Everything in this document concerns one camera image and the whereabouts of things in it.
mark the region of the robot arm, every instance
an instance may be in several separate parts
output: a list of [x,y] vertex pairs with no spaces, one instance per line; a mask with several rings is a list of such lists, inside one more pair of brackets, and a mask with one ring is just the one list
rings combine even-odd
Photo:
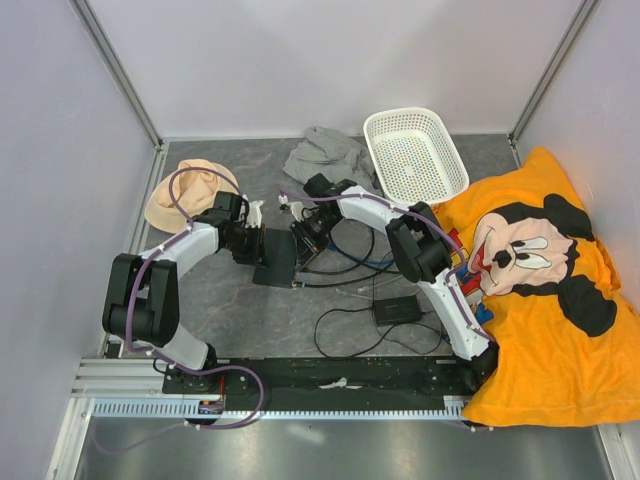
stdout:
[[[362,187],[350,187],[343,192],[344,195],[354,193],[369,194]],[[427,295],[449,334],[455,354],[464,360],[481,355],[489,347],[489,338],[467,305],[455,276],[451,280],[447,278],[451,259],[446,243],[433,232],[424,232],[426,225],[417,226],[414,219],[404,218],[374,200],[345,198],[337,203],[344,218],[362,222],[389,237],[400,273],[417,283]],[[421,210],[420,213],[435,221],[427,205],[423,204]],[[422,230],[422,244],[415,240],[416,227]]]
[[[326,247],[323,238],[341,218],[357,220],[384,233],[398,270],[427,295],[449,334],[454,354],[471,364],[477,381],[482,383],[495,369],[497,344],[483,331],[460,290],[451,270],[451,246],[441,235],[444,232],[431,208],[420,202],[409,209],[410,214],[401,213],[398,210],[406,210],[353,182],[332,184],[321,175],[311,178],[304,190],[311,197],[307,200],[314,200],[318,209],[292,225],[299,250],[306,247],[302,254],[299,252],[299,268]],[[436,228],[416,216],[428,219]]]
[[265,265],[264,226],[260,202],[252,202],[247,221],[240,224],[242,200],[232,193],[218,193],[214,206],[195,218],[193,227],[161,246],[139,255],[118,255],[112,265],[102,317],[105,331],[126,338],[126,322],[133,283],[145,259],[163,245],[170,249],[155,257],[144,273],[133,310],[133,340],[151,346],[164,357],[193,370],[216,365],[215,349],[195,338],[180,324],[178,280],[203,258],[220,248],[233,254],[237,263]]

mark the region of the white plastic basket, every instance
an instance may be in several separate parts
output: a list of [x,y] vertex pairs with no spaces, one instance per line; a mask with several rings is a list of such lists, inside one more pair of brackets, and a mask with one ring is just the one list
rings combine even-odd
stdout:
[[451,136],[431,110],[376,113],[364,122],[364,136],[382,190],[394,202],[434,205],[469,187],[469,175]]

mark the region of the orange pillow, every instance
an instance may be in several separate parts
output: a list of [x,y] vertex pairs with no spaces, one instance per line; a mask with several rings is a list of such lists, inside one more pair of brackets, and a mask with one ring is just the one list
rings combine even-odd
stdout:
[[640,318],[553,156],[535,148],[436,215],[470,258],[463,291],[500,346],[463,414],[495,426],[640,419]]

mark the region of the hat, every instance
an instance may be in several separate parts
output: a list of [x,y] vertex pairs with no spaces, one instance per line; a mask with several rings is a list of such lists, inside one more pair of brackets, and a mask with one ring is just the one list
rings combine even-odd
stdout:
[[[203,159],[183,160],[178,170],[187,167],[210,168],[225,175],[238,184],[233,174],[218,163],[211,163]],[[158,230],[178,233],[186,224],[184,216],[176,209],[169,196],[169,182],[173,173],[155,188],[144,211],[144,218]],[[181,173],[173,182],[173,193],[176,200],[185,211],[191,215],[198,215],[213,206],[218,192],[237,193],[236,189],[226,180],[210,172],[192,170]]]

